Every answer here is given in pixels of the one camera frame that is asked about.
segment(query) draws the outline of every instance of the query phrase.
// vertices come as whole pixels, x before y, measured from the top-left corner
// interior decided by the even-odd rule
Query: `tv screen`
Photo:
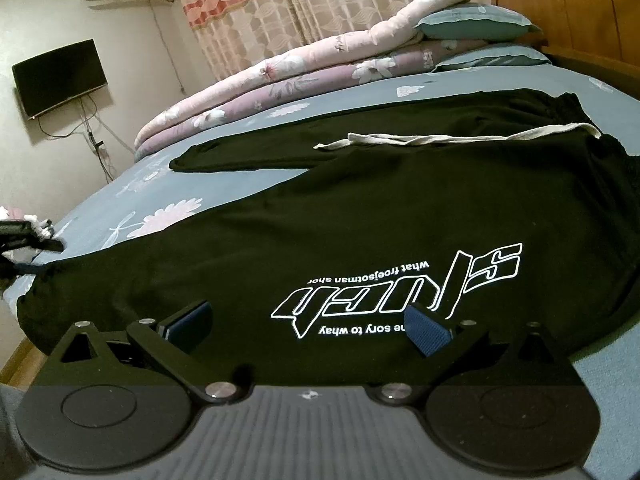
[[[94,40],[67,45],[13,66],[22,108],[31,119],[107,84]]]

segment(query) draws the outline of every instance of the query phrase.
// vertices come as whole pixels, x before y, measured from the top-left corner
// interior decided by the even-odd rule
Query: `teal pillowcase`
[[[513,43],[493,44],[449,57],[432,72],[445,72],[473,66],[529,66],[550,64],[551,60],[535,48]]]
[[[493,5],[460,4],[418,22],[429,40],[513,41],[540,28],[515,10]]]

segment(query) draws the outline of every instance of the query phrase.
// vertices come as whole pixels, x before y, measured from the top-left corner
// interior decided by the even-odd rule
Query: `wooden floor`
[[[23,339],[0,371],[0,383],[26,390],[47,360],[28,339]]]

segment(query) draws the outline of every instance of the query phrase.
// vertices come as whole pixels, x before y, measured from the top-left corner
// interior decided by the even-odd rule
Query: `pink floral quilt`
[[[464,0],[413,0],[398,13],[369,30],[347,32],[300,46],[227,77],[165,110],[138,133],[138,149],[147,139],[241,94],[276,81],[329,66],[390,52],[414,40],[423,17]]]
[[[244,119],[298,99],[349,88],[383,78],[430,72],[447,57],[485,46],[484,41],[425,41],[396,52],[356,63],[316,70],[242,94],[213,110],[207,110],[149,137],[136,151],[136,160],[202,130]],[[275,117],[281,111],[272,113]]]

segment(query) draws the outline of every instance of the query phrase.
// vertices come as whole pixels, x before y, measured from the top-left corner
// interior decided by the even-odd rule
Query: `wooden furniture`
[[[554,64],[596,77],[640,99],[640,0],[493,0],[517,10],[544,35]]]
[[[26,390],[46,360],[46,355],[25,338],[0,370],[0,383]]]

